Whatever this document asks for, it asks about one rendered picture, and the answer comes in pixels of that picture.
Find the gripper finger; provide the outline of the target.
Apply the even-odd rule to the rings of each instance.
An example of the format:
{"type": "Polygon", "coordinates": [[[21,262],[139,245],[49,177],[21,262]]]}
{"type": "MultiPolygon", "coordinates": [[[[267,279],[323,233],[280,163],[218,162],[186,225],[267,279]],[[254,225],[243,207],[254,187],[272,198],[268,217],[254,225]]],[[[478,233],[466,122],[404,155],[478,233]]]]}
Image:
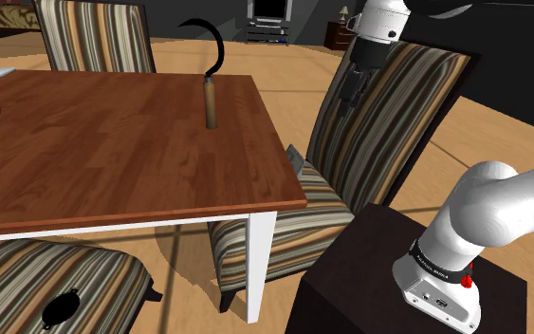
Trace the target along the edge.
{"type": "Polygon", "coordinates": [[[351,98],[351,105],[356,106],[359,103],[359,99],[361,98],[363,92],[367,88],[367,85],[371,81],[372,72],[363,71],[361,73],[361,77],[359,78],[359,81],[357,82],[357,85],[355,87],[355,92],[353,94],[353,97],[351,98]]]}
{"type": "Polygon", "coordinates": [[[359,73],[356,70],[348,71],[340,92],[341,102],[338,109],[339,116],[342,117],[347,113],[358,85],[359,73]]]}

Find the dark nightstand with lamp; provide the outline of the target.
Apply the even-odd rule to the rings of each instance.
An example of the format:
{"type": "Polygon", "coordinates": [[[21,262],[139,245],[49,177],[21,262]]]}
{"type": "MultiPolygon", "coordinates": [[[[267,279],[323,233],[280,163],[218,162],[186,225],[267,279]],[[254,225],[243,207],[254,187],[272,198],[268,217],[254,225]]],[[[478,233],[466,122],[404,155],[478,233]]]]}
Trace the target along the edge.
{"type": "Polygon", "coordinates": [[[347,27],[349,10],[343,6],[339,11],[337,21],[327,23],[323,45],[331,50],[346,50],[351,43],[354,33],[347,27]]]}

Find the striped upholstered chair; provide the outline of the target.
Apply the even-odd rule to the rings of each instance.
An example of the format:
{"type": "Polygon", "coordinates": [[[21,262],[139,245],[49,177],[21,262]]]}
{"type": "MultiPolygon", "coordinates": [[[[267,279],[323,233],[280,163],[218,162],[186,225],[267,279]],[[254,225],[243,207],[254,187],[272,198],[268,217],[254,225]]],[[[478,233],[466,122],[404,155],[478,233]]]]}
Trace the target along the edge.
{"type": "Polygon", "coordinates": [[[482,57],[421,42],[390,44],[359,103],[338,115],[350,43],[323,99],[308,144],[303,209],[280,211],[266,279],[311,267],[368,203],[388,206],[482,57]]]}
{"type": "Polygon", "coordinates": [[[153,279],[118,250],[49,241],[0,241],[0,334],[129,334],[142,306],[158,302],[153,279]],[[78,290],[67,321],[43,330],[42,312],[56,296],[78,290]]]}
{"type": "Polygon", "coordinates": [[[113,0],[32,0],[50,67],[155,73],[145,7],[113,0]]]}

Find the grey television stand with television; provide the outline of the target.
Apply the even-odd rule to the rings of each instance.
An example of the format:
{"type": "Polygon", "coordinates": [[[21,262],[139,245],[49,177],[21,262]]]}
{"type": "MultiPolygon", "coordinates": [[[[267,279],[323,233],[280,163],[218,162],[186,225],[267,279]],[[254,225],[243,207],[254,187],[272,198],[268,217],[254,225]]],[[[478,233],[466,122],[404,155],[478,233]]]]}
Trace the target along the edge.
{"type": "Polygon", "coordinates": [[[293,0],[247,0],[246,43],[289,45],[293,0]]]}

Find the dark robot stand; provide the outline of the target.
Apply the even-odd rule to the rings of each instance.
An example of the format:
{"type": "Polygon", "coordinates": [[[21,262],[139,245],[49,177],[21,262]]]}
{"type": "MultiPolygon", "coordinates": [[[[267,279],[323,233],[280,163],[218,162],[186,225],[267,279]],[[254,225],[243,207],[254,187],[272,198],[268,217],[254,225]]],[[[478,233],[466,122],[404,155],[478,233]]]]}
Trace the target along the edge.
{"type": "MultiPolygon", "coordinates": [[[[459,334],[409,306],[392,274],[424,226],[368,204],[299,284],[285,334],[459,334]]],[[[481,321],[474,334],[527,334],[525,280],[483,257],[473,262],[481,321]]]]}

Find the wooden table with white legs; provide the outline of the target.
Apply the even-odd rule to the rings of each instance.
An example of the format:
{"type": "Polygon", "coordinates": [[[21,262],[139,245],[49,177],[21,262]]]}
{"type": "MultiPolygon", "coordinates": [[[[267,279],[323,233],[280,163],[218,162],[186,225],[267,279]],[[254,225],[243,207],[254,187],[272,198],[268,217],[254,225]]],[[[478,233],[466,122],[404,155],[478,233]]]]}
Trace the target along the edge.
{"type": "Polygon", "coordinates": [[[0,78],[0,240],[246,219],[258,320],[275,218],[304,192],[253,79],[17,70],[0,78]]]}

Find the small black pot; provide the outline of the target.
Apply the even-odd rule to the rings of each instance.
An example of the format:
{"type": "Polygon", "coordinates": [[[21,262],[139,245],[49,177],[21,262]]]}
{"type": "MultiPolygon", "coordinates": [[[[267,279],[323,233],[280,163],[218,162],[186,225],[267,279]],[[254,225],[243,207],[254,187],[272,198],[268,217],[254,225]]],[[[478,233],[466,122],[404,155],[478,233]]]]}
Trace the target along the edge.
{"type": "Polygon", "coordinates": [[[69,320],[77,312],[80,304],[81,299],[76,288],[56,296],[42,312],[43,330],[50,330],[53,326],[69,320]]]}

